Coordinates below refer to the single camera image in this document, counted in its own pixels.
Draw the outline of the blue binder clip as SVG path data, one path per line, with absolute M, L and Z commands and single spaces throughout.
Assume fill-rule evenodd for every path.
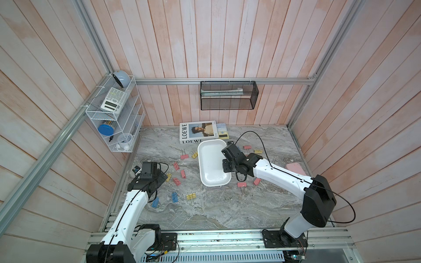
M 154 200 L 153 200 L 153 202 L 152 202 L 152 208 L 157 208 L 158 207 L 158 204 L 159 204 L 159 198 L 158 197 L 156 197 Z
M 173 203 L 178 203 L 179 202 L 178 193 L 177 192 L 173 192 L 172 193 L 172 202 Z

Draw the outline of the blue lid container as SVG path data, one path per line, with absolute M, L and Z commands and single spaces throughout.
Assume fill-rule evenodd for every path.
M 98 126 L 98 132 L 106 137 L 112 136 L 115 133 L 115 121 L 102 121 Z

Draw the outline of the yellow blue calculator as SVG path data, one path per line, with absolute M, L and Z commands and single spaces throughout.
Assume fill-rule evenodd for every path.
M 229 139 L 227 125 L 225 123 L 217 123 L 218 138 L 223 140 Z

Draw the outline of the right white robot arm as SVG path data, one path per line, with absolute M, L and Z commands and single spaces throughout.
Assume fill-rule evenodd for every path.
M 302 201 L 301 211 L 286 220 L 280 229 L 283 239 L 296 240 L 313 227 L 325 227 L 337 201 L 326 178 L 300 175 L 272 164 L 255 153 L 245 155 L 235 144 L 222 149 L 223 168 L 266 180 L 295 195 Z

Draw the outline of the papers in mesh basket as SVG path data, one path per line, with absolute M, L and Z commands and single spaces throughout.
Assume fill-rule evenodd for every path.
M 216 90 L 216 91 L 205 91 L 201 89 L 201 96 L 205 97 L 220 97 L 220 96 L 243 96 L 244 91 L 242 88 L 229 89 L 229 90 Z

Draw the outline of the white storage box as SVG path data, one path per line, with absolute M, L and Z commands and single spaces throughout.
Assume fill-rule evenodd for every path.
M 207 187 L 218 187 L 228 184 L 231 173 L 224 172 L 222 150 L 227 146 L 221 139 L 207 140 L 197 148 L 201 182 Z

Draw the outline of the black mesh wall basket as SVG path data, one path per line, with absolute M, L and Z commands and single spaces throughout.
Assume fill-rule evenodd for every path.
M 253 110 L 259 89 L 255 81 L 202 81 L 201 110 Z

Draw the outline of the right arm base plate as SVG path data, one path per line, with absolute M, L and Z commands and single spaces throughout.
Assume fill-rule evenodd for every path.
M 298 238 L 289 236 L 284 230 L 262 230 L 265 248 L 307 248 L 308 241 L 304 234 Z

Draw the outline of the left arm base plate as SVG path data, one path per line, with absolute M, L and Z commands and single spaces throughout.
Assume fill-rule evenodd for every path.
M 175 232 L 162 233 L 155 243 L 147 249 L 147 252 L 176 251 L 178 234 Z

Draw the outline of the white LOEWE book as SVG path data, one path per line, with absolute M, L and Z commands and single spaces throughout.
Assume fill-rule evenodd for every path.
M 201 143 L 205 140 L 218 139 L 216 121 L 184 122 L 179 124 L 181 144 Z

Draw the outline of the white calculator on shelf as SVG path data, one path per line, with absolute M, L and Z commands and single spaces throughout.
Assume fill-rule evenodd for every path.
M 119 115 L 127 99 L 128 94 L 126 92 L 117 88 L 110 88 L 100 108 L 104 111 Z

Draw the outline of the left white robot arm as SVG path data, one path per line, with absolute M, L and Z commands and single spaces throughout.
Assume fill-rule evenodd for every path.
M 137 263 L 152 249 L 161 256 L 165 241 L 158 224 L 138 225 L 141 212 L 148 203 L 157 201 L 157 190 L 167 180 L 162 163 L 144 162 L 135 166 L 134 179 L 128 184 L 125 202 L 111 229 L 86 254 L 88 263 Z

